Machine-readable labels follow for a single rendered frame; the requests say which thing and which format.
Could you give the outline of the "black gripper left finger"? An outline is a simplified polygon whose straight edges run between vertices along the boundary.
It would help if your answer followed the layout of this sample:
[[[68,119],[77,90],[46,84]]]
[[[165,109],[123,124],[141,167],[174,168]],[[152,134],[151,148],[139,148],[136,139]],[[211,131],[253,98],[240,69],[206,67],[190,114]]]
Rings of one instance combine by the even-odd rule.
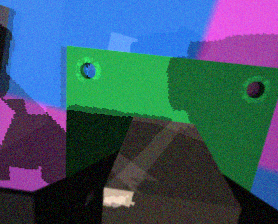
[[[0,224],[102,224],[104,186],[118,153],[33,191],[0,187]]]

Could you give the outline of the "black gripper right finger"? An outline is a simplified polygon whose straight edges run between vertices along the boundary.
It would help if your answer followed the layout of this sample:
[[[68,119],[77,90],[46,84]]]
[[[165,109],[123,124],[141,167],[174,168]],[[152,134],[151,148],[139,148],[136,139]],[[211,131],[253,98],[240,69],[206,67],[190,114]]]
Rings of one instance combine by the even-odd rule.
[[[223,173],[222,175],[242,208],[238,224],[278,224],[277,209]]]

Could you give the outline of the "green plate with corner holes and square handle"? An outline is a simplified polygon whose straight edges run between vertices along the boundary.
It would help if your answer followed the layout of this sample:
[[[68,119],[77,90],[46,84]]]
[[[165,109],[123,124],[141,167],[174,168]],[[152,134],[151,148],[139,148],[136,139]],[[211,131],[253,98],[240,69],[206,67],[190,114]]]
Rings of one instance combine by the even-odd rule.
[[[102,224],[238,224],[277,101],[278,68],[67,46],[66,177],[119,151]]]

